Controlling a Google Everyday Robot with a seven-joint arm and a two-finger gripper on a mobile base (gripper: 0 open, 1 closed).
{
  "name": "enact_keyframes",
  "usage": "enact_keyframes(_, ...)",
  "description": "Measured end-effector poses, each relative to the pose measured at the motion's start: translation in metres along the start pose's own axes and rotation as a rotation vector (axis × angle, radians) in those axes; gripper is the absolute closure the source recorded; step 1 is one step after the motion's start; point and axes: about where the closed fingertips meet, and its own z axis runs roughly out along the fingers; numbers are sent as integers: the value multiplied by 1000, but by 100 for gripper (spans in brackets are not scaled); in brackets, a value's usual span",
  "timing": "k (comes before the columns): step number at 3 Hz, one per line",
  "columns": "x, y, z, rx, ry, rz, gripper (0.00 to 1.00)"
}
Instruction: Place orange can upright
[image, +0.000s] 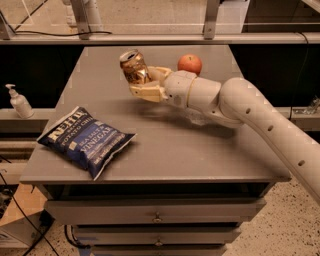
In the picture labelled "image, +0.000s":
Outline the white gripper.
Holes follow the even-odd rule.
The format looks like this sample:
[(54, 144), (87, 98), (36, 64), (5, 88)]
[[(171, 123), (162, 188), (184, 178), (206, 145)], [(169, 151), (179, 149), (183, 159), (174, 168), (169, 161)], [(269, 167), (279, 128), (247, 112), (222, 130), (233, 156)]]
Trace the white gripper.
[(156, 103), (167, 98), (165, 102), (171, 106), (187, 107), (189, 90), (197, 78), (195, 73), (187, 71), (172, 72), (171, 69), (166, 67), (149, 66), (148, 74), (151, 79), (149, 83), (129, 85), (129, 90), (133, 96)]

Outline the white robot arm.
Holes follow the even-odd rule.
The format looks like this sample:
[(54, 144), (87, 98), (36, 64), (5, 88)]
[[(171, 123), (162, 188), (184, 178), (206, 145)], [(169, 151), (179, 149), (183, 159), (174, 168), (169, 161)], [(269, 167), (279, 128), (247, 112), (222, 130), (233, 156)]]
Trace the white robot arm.
[(151, 102), (191, 109), (216, 123), (251, 127), (320, 203), (320, 144), (285, 118), (249, 81), (221, 84), (188, 71), (144, 67), (125, 74), (131, 93)]

